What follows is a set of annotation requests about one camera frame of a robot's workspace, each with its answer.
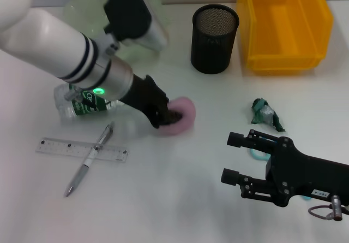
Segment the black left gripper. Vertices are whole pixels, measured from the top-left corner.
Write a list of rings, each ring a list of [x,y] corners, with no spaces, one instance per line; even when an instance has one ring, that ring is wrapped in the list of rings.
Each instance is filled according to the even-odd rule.
[[[147,115],[155,129],[159,129],[161,123],[177,123],[183,118],[183,113],[175,108],[177,101],[169,101],[149,75],[144,78],[133,75],[130,89],[120,101]]]

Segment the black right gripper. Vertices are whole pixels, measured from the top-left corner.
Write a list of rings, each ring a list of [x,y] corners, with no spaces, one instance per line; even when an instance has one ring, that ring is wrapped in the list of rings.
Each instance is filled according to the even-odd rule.
[[[337,195],[341,204],[348,206],[348,165],[305,155],[297,150],[291,139],[253,129],[247,136],[231,132],[227,145],[270,154],[266,166],[267,181],[223,169],[221,182],[239,186],[242,198],[286,207],[295,195],[327,202]]]

